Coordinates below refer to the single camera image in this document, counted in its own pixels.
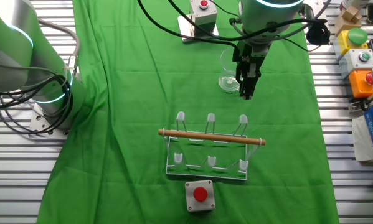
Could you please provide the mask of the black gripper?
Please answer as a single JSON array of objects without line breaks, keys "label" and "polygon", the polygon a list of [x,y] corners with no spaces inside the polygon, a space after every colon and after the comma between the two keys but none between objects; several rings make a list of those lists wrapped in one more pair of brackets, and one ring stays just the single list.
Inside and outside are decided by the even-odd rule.
[{"label": "black gripper", "polygon": [[254,94],[260,69],[270,49],[269,42],[247,42],[240,40],[234,49],[232,61],[236,63],[236,80],[239,95],[250,100]]}]

